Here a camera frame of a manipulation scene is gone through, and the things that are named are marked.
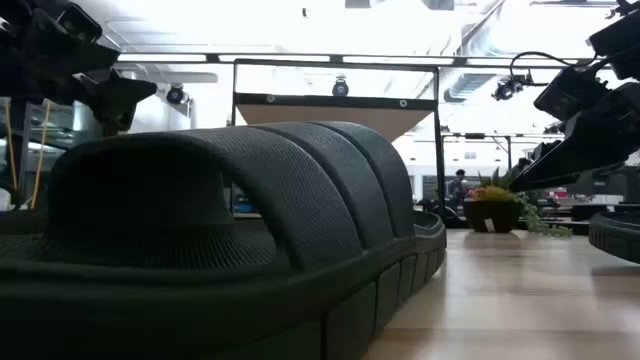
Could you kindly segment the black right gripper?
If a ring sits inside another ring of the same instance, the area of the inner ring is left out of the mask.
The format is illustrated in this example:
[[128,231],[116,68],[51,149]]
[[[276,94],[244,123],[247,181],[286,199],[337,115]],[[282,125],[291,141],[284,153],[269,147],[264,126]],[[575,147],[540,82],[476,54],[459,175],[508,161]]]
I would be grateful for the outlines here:
[[541,142],[520,158],[509,189],[575,182],[582,172],[622,163],[640,149],[640,83],[624,83],[569,121],[564,140]]

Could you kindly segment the potted succulent plant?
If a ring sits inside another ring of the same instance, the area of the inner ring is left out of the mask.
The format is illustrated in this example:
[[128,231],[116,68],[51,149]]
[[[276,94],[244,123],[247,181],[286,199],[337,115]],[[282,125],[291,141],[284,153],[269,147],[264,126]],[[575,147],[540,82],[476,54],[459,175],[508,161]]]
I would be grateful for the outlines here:
[[479,176],[481,182],[463,202],[463,211],[469,226],[477,233],[509,233],[520,220],[532,233],[554,237],[570,237],[573,230],[550,225],[541,220],[539,211],[522,192],[513,192],[510,185],[527,165],[514,166],[503,175],[496,168],[488,178]]

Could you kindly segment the black-framed wooden shelf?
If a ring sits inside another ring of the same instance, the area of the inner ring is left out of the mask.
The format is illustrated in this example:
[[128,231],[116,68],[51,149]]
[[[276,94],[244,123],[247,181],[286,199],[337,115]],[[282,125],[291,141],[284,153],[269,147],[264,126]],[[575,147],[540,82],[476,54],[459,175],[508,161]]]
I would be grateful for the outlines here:
[[[332,95],[337,77],[346,78],[346,97]],[[231,124],[343,121],[393,142],[439,115],[439,90],[436,66],[236,60]]]

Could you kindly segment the black rubber slide sandal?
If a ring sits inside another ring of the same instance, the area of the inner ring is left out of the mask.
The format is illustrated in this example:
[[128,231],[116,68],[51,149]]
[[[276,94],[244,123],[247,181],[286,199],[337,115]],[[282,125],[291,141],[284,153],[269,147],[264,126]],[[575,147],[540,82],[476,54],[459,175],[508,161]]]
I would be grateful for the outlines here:
[[594,215],[588,240],[601,251],[640,264],[640,211]]
[[87,142],[46,216],[0,224],[0,360],[362,360],[446,248],[346,122]]

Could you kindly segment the black background rig frame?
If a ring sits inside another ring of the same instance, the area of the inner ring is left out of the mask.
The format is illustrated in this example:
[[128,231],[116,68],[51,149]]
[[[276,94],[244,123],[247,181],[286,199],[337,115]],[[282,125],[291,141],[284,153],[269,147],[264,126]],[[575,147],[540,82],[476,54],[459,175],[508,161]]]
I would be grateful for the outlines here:
[[509,169],[514,165],[513,136],[501,133],[450,132],[441,136],[444,163],[467,170]]

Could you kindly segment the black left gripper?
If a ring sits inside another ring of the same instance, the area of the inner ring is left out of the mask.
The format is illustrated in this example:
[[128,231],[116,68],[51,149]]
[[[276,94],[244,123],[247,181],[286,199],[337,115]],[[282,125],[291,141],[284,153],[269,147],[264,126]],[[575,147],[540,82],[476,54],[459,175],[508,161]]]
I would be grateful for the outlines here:
[[157,85],[123,77],[114,65],[120,52],[99,44],[82,45],[47,60],[47,95],[89,107],[103,136],[128,131],[139,102]]

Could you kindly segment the black aluminium table frame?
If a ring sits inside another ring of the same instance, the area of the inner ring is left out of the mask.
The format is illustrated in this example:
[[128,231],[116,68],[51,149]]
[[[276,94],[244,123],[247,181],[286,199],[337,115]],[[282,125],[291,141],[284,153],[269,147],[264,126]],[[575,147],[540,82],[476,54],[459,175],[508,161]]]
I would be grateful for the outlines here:
[[[576,236],[587,236],[589,232],[588,221],[573,221],[570,218],[543,218],[542,222],[551,227],[565,227],[572,230]],[[444,224],[448,229],[470,229],[465,217],[447,216]]]

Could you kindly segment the person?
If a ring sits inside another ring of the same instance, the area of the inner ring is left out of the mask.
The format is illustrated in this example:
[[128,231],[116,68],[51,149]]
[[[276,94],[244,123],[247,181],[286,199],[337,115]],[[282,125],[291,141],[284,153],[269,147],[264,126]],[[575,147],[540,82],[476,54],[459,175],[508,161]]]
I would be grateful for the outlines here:
[[465,199],[466,191],[463,186],[465,175],[464,169],[458,169],[455,178],[447,184],[447,199],[452,209],[456,209]]

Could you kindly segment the black computer monitor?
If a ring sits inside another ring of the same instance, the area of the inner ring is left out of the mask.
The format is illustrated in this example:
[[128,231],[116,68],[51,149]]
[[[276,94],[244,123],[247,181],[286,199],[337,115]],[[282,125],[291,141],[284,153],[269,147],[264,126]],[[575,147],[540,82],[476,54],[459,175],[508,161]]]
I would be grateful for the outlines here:
[[575,183],[567,186],[570,194],[593,195],[625,195],[627,193],[627,176],[621,173],[594,174],[585,173]]

